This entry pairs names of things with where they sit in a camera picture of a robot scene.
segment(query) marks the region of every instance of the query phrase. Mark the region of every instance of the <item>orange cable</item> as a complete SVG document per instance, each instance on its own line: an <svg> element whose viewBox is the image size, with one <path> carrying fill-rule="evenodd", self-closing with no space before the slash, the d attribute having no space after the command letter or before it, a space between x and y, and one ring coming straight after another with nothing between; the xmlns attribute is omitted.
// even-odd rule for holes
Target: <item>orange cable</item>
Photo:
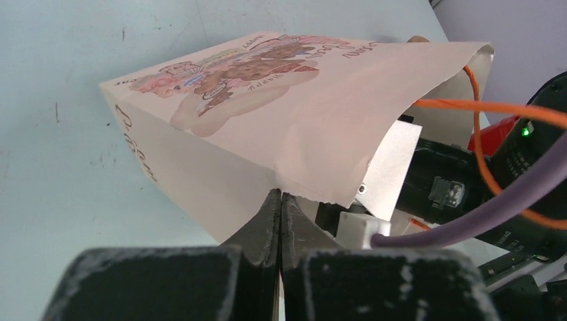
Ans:
<svg viewBox="0 0 567 321"><path fill-rule="evenodd" d="M409 223L412 223L413 225L419 226L419 227L421 227L422 229L424 229L425 231L428 231L428 230L431 229L429 226L425 225L424 223L422 223L422 222L420 222L420 221L418 221L418 220L416 220L416 219L410 219L410 220L409 220Z"/></svg>
<svg viewBox="0 0 567 321"><path fill-rule="evenodd" d="M492 176L488 169L484 153L482 151L481 135L480 135L480 112L501 112L509 114L517 114L529 119L540 120L553 124L557 127L567 129L567 114L556 110L541 106L520 106L515 104L504 104L496 102L480 102L479 101L479 84L475 79L473 71L469 66L463 68L465 73L471 80L473 86L473 93L475 101L470 100L441 100L441 99L420 99L415 102L415 106L425 108L440 108L440 109L461 109L474 111L474 138L475 138L475 156L479 165L479 170L483 180L489 187L494 195L499 195L502 188ZM522 211L522 215L527 219L536 222L540 225L550 227L552 229L567 229L567 219L551 219L545 217L531 209Z"/></svg>

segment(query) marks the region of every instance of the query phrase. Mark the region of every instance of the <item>teddy bear illustration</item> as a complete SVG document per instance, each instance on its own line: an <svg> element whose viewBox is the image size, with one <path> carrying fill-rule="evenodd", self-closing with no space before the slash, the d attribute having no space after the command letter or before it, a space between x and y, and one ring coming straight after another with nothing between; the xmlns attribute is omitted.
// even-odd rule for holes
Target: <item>teddy bear illustration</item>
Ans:
<svg viewBox="0 0 567 321"><path fill-rule="evenodd" d="M315 49L315 47L305 47L302 43L289 43L287 45L277 45L269 51L260 54L260 57L265 59L290 59L294 58L300 53L306 53Z"/></svg>
<svg viewBox="0 0 567 321"><path fill-rule="evenodd" d="M313 60L262 59L259 56L247 62L232 63L226 70L208 74L193 94L179 103L169 123L180 130L190 129L197 136L209 137L230 118L265 106L282 97L292 86L314 79L319 74L315 66L317 62ZM252 83L248 87L231 88L227 84L232 79Z"/></svg>
<svg viewBox="0 0 567 321"><path fill-rule="evenodd" d="M205 94L214 90L222 79L240 78L246 82L260 80L270 75L271 71L277 67L286 64L300 64L305 60L262 60L256 56L248 62L236 62L231 65L230 69L217 71L205 76L198 88L193 91L198 95Z"/></svg>

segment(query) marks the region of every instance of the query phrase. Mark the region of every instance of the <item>paper bag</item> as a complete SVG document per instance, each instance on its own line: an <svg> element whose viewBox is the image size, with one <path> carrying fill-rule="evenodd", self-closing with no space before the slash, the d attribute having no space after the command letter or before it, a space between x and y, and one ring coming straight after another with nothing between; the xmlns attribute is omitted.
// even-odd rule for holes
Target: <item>paper bag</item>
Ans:
<svg viewBox="0 0 567 321"><path fill-rule="evenodd" d="M348 207L390 125L473 56L492 50L260 32L101 89L146 175L224 241L272 188Z"/></svg>

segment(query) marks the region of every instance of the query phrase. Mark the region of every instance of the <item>red device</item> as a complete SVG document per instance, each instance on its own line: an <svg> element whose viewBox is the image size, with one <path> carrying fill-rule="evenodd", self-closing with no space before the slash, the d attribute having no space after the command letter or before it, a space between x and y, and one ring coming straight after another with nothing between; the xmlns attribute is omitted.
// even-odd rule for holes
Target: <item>red device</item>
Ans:
<svg viewBox="0 0 567 321"><path fill-rule="evenodd" d="M508 133L514 127L516 121L520 119L519 116L512 116L508 118L504 118L499 123L490 125L487 128L484 128L480 131L481 135L481 143L482 143L482 151L484 155L492 156L500 147ZM475 150L475 135L471 135L471 140L469 141L469 150Z"/></svg>

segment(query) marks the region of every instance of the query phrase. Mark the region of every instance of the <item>table surface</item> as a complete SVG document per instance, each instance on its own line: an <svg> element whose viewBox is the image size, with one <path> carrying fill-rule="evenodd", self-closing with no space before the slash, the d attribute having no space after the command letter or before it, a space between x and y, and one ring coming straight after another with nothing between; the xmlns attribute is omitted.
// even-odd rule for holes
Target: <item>table surface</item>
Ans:
<svg viewBox="0 0 567 321"><path fill-rule="evenodd" d="M216 244L142 174L100 82L260 30L446 41L427 0L356 4L0 0L0 320L37 320L87 248Z"/></svg>

